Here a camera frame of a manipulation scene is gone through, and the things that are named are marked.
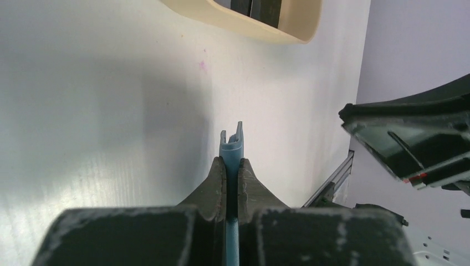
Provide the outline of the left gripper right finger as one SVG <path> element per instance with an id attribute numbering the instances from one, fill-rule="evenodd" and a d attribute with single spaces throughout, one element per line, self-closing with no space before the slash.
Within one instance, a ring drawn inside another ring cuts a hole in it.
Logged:
<path id="1" fill-rule="evenodd" d="M 289 208 L 254 174 L 238 172 L 241 265 L 415 265 L 397 218 L 378 208 Z"/>

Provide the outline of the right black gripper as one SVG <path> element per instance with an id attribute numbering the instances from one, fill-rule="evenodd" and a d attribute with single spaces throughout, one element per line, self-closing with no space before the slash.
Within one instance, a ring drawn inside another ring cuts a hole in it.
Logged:
<path id="1" fill-rule="evenodd" d="M 415 189 L 469 190 L 469 76 L 390 101 L 347 104 L 343 128 Z"/>

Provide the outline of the blue card holder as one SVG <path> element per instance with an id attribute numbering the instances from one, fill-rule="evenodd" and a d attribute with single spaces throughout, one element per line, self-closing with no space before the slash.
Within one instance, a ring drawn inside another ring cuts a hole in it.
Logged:
<path id="1" fill-rule="evenodd" d="M 223 159 L 227 177 L 226 198 L 226 265 L 240 265 L 238 225 L 238 171 L 244 158 L 243 123 L 237 123 L 235 134 L 221 131 L 219 157 Z"/>

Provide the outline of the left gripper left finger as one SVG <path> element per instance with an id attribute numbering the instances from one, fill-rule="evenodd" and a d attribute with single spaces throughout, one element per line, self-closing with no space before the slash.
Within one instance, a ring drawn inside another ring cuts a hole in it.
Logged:
<path id="1" fill-rule="evenodd" d="M 226 168 L 170 207 L 73 208 L 50 225 L 33 265 L 225 265 Z"/>

